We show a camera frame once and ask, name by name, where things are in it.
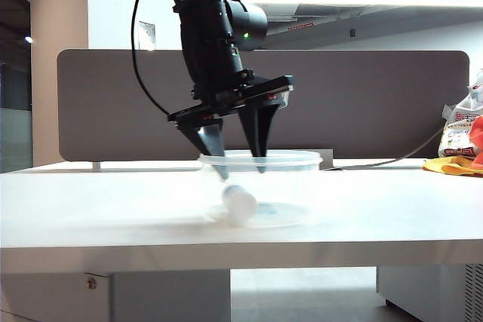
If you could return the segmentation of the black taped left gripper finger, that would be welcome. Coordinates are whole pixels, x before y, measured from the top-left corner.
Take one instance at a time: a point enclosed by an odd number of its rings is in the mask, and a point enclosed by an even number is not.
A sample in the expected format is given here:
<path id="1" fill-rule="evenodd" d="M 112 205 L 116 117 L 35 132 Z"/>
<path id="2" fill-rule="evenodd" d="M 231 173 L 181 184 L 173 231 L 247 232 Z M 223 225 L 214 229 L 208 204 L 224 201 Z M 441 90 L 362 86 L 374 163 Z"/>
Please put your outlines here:
<path id="1" fill-rule="evenodd" d="M 179 121 L 177 129 L 205 156 L 225 155 L 223 119 Z"/>

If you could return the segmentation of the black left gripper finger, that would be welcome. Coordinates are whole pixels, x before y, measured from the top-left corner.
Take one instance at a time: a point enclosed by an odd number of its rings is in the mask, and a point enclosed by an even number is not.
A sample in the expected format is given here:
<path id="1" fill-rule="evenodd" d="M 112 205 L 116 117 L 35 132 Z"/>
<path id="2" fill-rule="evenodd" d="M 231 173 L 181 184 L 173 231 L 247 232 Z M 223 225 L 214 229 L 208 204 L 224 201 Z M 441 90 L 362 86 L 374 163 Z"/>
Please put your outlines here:
<path id="1" fill-rule="evenodd" d="M 251 154 L 265 158 L 272 120 L 280 105 L 247 105 L 238 111 Z"/>

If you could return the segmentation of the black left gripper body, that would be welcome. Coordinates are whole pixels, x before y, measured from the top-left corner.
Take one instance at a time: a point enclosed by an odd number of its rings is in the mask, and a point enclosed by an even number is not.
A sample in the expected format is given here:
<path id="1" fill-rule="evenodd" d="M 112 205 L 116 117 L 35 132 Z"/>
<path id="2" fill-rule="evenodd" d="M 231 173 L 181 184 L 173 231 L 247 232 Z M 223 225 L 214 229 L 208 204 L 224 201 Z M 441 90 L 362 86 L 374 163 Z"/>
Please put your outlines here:
<path id="1" fill-rule="evenodd" d="M 222 90 L 209 90 L 197 84 L 192 97 L 200 100 L 198 105 L 171 113 L 169 122 L 199 124 L 210 118 L 231 115 L 248 106 L 288 105 L 288 94 L 294 89 L 295 77 L 283 75 L 273 79 L 256 76 L 251 69 L 235 74 L 235 83 L 226 85 Z"/>

